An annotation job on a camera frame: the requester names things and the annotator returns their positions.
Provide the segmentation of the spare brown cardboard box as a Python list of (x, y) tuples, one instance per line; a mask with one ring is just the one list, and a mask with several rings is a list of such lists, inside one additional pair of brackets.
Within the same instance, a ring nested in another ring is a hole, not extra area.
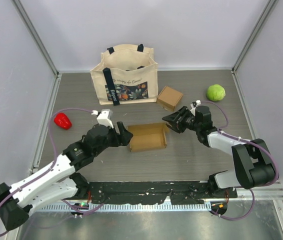
[(133, 134), (129, 143), (131, 152), (159, 150), (167, 147), (166, 133), (169, 132), (169, 128), (163, 122), (130, 125), (127, 130)]

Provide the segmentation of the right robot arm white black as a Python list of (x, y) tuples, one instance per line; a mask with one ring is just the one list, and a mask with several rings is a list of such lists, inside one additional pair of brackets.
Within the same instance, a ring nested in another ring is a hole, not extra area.
[(279, 173), (265, 141), (235, 137), (215, 127), (209, 107), (193, 103), (191, 109), (183, 106), (162, 120), (174, 132), (194, 131), (201, 144), (232, 156), (233, 170), (208, 177), (207, 191), (210, 196), (220, 197), (231, 188), (250, 190), (271, 186), (278, 180)]

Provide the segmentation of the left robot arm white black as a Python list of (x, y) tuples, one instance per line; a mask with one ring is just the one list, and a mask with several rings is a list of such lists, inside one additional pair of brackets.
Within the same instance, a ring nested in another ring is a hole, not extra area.
[(117, 126), (96, 124), (36, 173), (12, 185), (1, 183), (0, 219), (6, 231), (23, 225), (45, 203), (72, 197), (84, 199), (89, 185), (78, 170), (91, 164), (108, 147), (127, 146), (133, 138), (121, 121)]

